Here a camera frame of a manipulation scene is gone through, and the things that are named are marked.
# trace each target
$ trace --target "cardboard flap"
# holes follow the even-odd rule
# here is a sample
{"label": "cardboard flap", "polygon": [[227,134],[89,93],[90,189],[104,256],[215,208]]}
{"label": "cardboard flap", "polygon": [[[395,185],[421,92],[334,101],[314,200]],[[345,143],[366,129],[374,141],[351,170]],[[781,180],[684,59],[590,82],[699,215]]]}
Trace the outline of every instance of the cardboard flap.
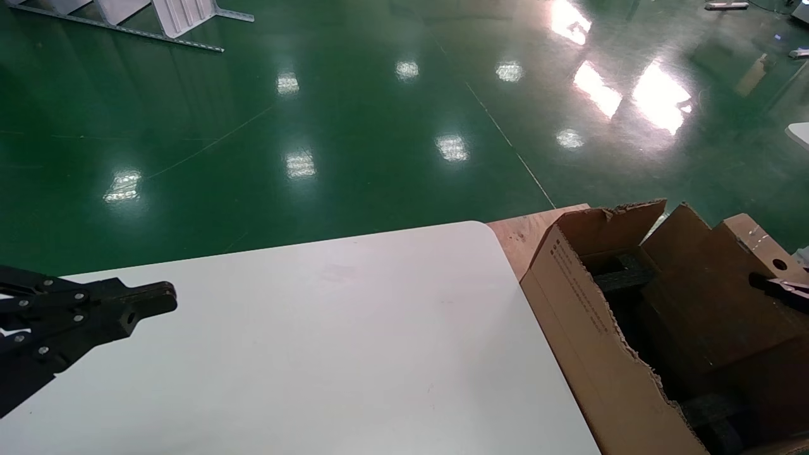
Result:
{"label": "cardboard flap", "polygon": [[[686,214],[681,211],[679,218]],[[664,250],[680,248],[686,240],[655,245],[659,240],[644,249],[653,246],[665,265],[654,284],[665,290],[666,299],[644,291],[646,301],[697,371],[712,371],[809,329],[808,316],[750,286],[750,273],[799,282],[806,281],[807,273],[749,216],[725,220],[679,252]]]}
{"label": "cardboard flap", "polygon": [[641,244],[663,214],[666,200],[628,204],[614,209],[589,209],[562,215],[557,221],[579,256],[587,256]]}
{"label": "cardboard flap", "polygon": [[710,227],[688,204],[682,203],[643,242],[643,250],[659,270],[666,270],[710,233]]}

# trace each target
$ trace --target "torn cardboard edge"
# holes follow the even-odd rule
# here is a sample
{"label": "torn cardboard edge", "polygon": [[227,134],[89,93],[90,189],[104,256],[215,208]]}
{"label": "torn cardboard edge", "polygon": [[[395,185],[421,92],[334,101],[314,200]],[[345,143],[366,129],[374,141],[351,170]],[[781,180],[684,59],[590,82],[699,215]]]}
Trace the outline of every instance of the torn cardboard edge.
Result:
{"label": "torn cardboard edge", "polygon": [[[520,280],[605,455],[707,454],[680,407],[666,397],[661,378],[626,342],[582,262],[582,257],[634,249],[658,271],[675,264],[684,249],[700,244],[711,229],[681,204],[650,234],[665,206],[659,199],[564,214],[545,232]],[[771,444],[748,452],[791,455],[807,446],[798,440],[788,451],[783,444]]]}

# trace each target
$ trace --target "cardboard box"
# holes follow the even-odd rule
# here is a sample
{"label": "cardboard box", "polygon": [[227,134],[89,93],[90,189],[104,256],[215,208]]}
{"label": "cardboard box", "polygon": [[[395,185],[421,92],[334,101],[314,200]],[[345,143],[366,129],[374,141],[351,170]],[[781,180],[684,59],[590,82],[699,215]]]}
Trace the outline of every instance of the cardboard box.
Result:
{"label": "cardboard box", "polygon": [[[715,367],[719,362],[735,364],[735,359],[738,360],[734,351],[737,346],[721,341],[719,346],[722,349],[710,351],[708,363],[698,363],[699,368],[694,366],[697,364],[695,359],[705,360],[705,352],[700,349],[711,346],[704,341],[714,332],[722,333],[731,326],[746,330],[751,337],[739,343],[745,354],[753,355],[793,339],[793,335],[800,334],[804,327],[801,323],[790,328],[790,324],[779,321],[766,310],[766,318],[761,319],[766,324],[764,329],[747,320],[748,313],[740,313],[744,315],[743,321],[724,321],[726,309],[719,302],[709,306],[708,315],[698,311],[696,301],[690,301],[692,305],[683,314],[677,313],[671,320],[660,317],[664,313],[673,313],[678,308],[676,302],[679,299],[694,296],[718,298],[722,292],[728,292],[731,296],[724,301],[733,301],[735,293],[739,292],[737,286],[749,287],[746,278],[744,283],[737,283],[736,275],[731,274],[732,280],[727,284],[715,283],[715,289],[720,290],[715,291],[709,286],[709,279],[722,281],[725,277],[715,273],[710,273],[707,279],[698,276],[706,267],[715,267],[714,270],[730,267],[734,273],[740,274],[751,267],[747,274],[760,271],[777,275],[766,264],[769,261],[772,265],[775,257],[764,255],[764,252],[778,253],[773,249],[777,244],[768,241],[768,237],[754,235],[757,231],[750,229],[751,220],[746,215],[729,219],[712,230],[685,205],[675,210],[644,241],[663,214],[665,204],[664,200],[658,200],[613,210],[588,209],[564,214],[545,233],[528,272],[520,281],[605,455],[705,455],[707,451],[684,421],[677,404],[666,397],[660,378],[627,344],[587,266],[598,267],[617,254],[631,253],[657,271],[652,285],[646,289],[648,292],[644,293],[644,297],[653,300],[648,303],[647,312],[658,318],[660,336],[655,342],[662,342],[667,347],[667,356],[675,364],[672,369],[686,376],[692,373],[690,386],[694,389],[711,390],[714,386],[713,382],[705,380],[703,374],[703,370],[710,370],[710,362],[714,362]],[[739,241],[736,234],[744,229],[751,234]],[[701,262],[689,265],[692,260],[689,258],[694,257]],[[788,257],[777,254],[777,258],[785,262]],[[681,280],[690,281],[683,286]],[[681,287],[689,289],[684,291],[679,289]],[[763,295],[751,290],[750,296],[757,297],[759,293]],[[659,304],[663,311],[658,312],[652,304]],[[720,324],[711,325],[712,321]],[[773,328],[783,328],[786,332],[769,333],[768,330]],[[693,342],[694,337],[702,341]],[[749,373],[744,368],[742,370],[725,373],[729,376]],[[786,455],[806,448],[809,448],[809,440],[797,438],[775,441],[749,453]]]}

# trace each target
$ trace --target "white object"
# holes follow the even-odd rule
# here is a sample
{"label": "white object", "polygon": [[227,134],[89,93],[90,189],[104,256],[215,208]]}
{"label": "white object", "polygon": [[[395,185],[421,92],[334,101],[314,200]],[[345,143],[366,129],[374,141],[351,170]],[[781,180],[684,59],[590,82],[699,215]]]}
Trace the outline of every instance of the white object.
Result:
{"label": "white object", "polygon": [[799,248],[798,251],[792,255],[792,257],[794,257],[801,266],[809,267],[809,246],[806,248]]}
{"label": "white object", "polygon": [[[100,21],[71,15],[71,13],[75,12],[77,9],[93,3],[93,0],[42,0],[44,5],[37,6],[24,5],[26,0],[4,0],[4,2],[10,8],[29,11],[39,15],[67,19],[87,25],[116,30],[118,32],[131,33],[156,40],[169,41],[179,45],[187,45],[217,52],[224,52],[225,49],[218,46],[197,43],[195,41],[183,40],[179,37],[216,15],[243,20],[245,22],[255,22],[256,20],[253,15],[223,10],[216,3],[216,0],[96,0],[95,4],[99,8],[102,19]],[[125,20],[137,14],[150,4],[155,5],[155,12],[157,13],[157,19],[163,33],[158,34],[121,26]]]}
{"label": "white object", "polygon": [[804,1],[798,3],[798,6],[792,11],[792,17],[809,22],[809,4]]}
{"label": "white object", "polygon": [[708,11],[746,10],[748,6],[750,6],[748,2],[707,2],[705,4]]}
{"label": "white object", "polygon": [[792,123],[786,127],[786,135],[801,147],[809,150],[809,121]]}
{"label": "white object", "polygon": [[3,453],[599,453],[484,224],[68,278],[110,277],[179,308],[12,411]]}
{"label": "white object", "polygon": [[151,0],[95,0],[95,3],[107,23],[118,25],[149,6]]}

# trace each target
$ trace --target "floor line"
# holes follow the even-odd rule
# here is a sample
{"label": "floor line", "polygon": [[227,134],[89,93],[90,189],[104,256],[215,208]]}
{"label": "floor line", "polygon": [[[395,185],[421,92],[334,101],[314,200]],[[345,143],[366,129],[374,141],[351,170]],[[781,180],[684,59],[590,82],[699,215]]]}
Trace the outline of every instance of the floor line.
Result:
{"label": "floor line", "polygon": [[531,174],[531,178],[534,179],[534,183],[536,183],[536,186],[540,187],[540,189],[542,190],[542,194],[544,194],[545,198],[548,199],[548,202],[550,202],[551,207],[553,207],[554,209],[557,208],[556,204],[554,204],[553,201],[551,200],[551,197],[548,196],[548,192],[545,191],[545,188],[542,186],[539,179],[536,178],[536,176],[534,175],[534,172],[532,172],[531,168],[529,168],[528,165],[525,163],[525,159],[523,159],[523,156],[520,155],[519,152],[517,151],[517,147],[514,147],[514,144],[512,144],[511,141],[508,140],[508,136],[506,136],[506,133],[504,133],[502,128],[500,128],[500,125],[498,124],[498,122],[496,120],[494,120],[494,117],[492,117],[492,114],[486,108],[485,104],[483,104],[483,101],[481,101],[481,99],[477,96],[475,91],[472,89],[472,86],[470,86],[469,83],[466,82],[466,81],[464,81],[464,84],[466,84],[466,88],[469,89],[469,91],[472,93],[472,96],[474,96],[475,100],[477,100],[477,103],[480,104],[481,107],[483,108],[483,110],[486,112],[486,115],[489,116],[489,119],[492,121],[492,123],[494,123],[494,126],[496,126],[498,131],[500,131],[500,135],[502,135],[502,137],[506,140],[506,143],[508,143],[508,146],[511,147],[511,150],[514,151],[515,155],[517,155],[517,158],[519,158],[519,162],[522,163],[523,166],[525,167],[525,170],[528,171],[529,174]]}
{"label": "floor line", "polygon": [[165,168],[164,170],[162,170],[162,171],[160,171],[160,172],[157,172],[157,173],[154,173],[154,174],[152,174],[152,175],[148,176],[148,177],[147,177],[147,179],[150,179],[150,178],[152,178],[152,177],[157,177],[157,176],[159,176],[160,174],[162,174],[162,173],[164,173],[164,172],[166,172],[166,171],[169,171],[169,170],[171,170],[171,169],[173,169],[173,168],[176,168],[177,166],[181,165],[182,163],[185,163],[186,161],[188,161],[189,159],[192,159],[193,157],[195,157],[195,156],[197,156],[197,155],[201,154],[203,151],[206,151],[206,150],[208,150],[209,148],[211,148],[211,147],[215,146],[216,144],[220,143],[221,141],[223,141],[223,140],[227,139],[227,138],[228,138],[228,136],[230,136],[231,134],[233,134],[233,133],[235,133],[236,131],[239,131],[239,130],[241,130],[242,128],[244,128],[244,127],[245,127],[245,126],[246,126],[248,123],[250,123],[251,121],[254,121],[254,120],[256,120],[258,117],[261,117],[262,115],[264,115],[264,114],[266,114],[267,112],[269,112],[269,110],[270,110],[270,109],[272,109],[274,105],[275,105],[275,104],[271,104],[271,105],[270,105],[270,106],[269,106],[267,109],[265,109],[265,110],[263,110],[263,111],[259,112],[258,114],[256,114],[256,115],[255,115],[253,118],[251,118],[250,120],[248,120],[248,121],[244,122],[243,124],[241,124],[241,125],[239,125],[239,126],[236,126],[236,128],[235,128],[235,129],[233,129],[233,130],[232,130],[230,133],[225,134],[225,135],[224,135],[224,136],[222,136],[221,138],[219,138],[219,139],[217,139],[217,140],[213,141],[212,143],[210,143],[210,144],[206,145],[205,147],[203,147],[203,148],[202,148],[202,149],[200,149],[199,151],[195,151],[195,152],[194,152],[194,153],[192,153],[191,155],[188,155],[188,156],[186,156],[185,158],[181,159],[180,161],[177,161],[176,163],[172,164],[172,165],[171,165],[171,166],[169,166],[168,168]]}
{"label": "floor line", "polygon": [[[435,36],[435,33],[433,33],[432,29],[430,29],[430,27],[427,25],[427,22],[424,20],[424,18],[422,18],[421,15],[418,14],[418,13],[416,13],[416,15],[421,20],[421,25],[427,30],[427,32],[430,34],[430,37],[433,38],[433,42],[435,43],[435,45],[437,45],[438,48],[441,49],[441,52],[444,54],[444,58],[446,58],[447,62],[450,64],[450,66],[452,66],[452,61],[450,60],[450,56],[447,53],[447,51],[444,50],[444,47],[441,46],[441,43],[438,42],[438,37]],[[461,79],[461,80],[466,85],[466,88],[472,93],[472,96],[475,97],[475,100],[477,100],[477,103],[481,105],[481,107],[483,108],[483,111],[486,113],[486,115],[489,116],[489,120],[491,120],[492,123],[494,123],[494,126],[497,127],[498,131],[500,131],[500,135],[506,140],[506,143],[509,145],[509,147],[511,147],[511,150],[514,152],[515,155],[517,155],[517,158],[519,158],[519,162],[523,164],[523,167],[525,168],[525,170],[528,171],[528,174],[531,176],[532,179],[534,179],[534,183],[536,183],[536,186],[540,187],[540,190],[542,191],[542,194],[544,194],[545,199],[548,199],[548,203],[550,203],[551,207],[553,207],[554,209],[557,208],[556,204],[554,204],[553,201],[551,200],[550,196],[548,196],[548,192],[545,191],[545,188],[542,186],[539,179],[536,178],[536,176],[534,175],[534,172],[532,172],[531,168],[529,168],[528,165],[525,163],[525,159],[523,159],[523,156],[520,155],[519,152],[517,151],[517,147],[514,147],[514,145],[511,143],[511,141],[508,140],[508,136],[506,136],[506,133],[504,133],[502,128],[500,128],[500,125],[497,123],[497,121],[494,120],[494,117],[492,117],[492,114],[486,108],[485,104],[483,104],[483,101],[481,101],[481,99],[477,96],[475,91],[472,89],[472,86],[470,86],[469,83],[466,82],[466,80],[463,80],[463,79]]]}
{"label": "floor line", "polygon": [[231,244],[230,244],[230,245],[228,245],[228,246],[227,246],[227,248],[225,248],[225,250],[224,250],[224,251],[222,251],[222,254],[225,254],[225,253],[227,253],[228,251],[230,251],[230,250],[231,250],[231,248],[233,248],[233,245],[236,245],[237,243],[239,243],[239,241],[240,241],[240,240],[242,240],[244,237],[248,236],[248,233],[250,233],[250,231],[249,231],[249,230],[245,231],[245,232],[244,232],[244,234],[242,234],[242,235],[241,235],[241,236],[240,236],[238,239],[233,240],[233,241],[231,242]]}

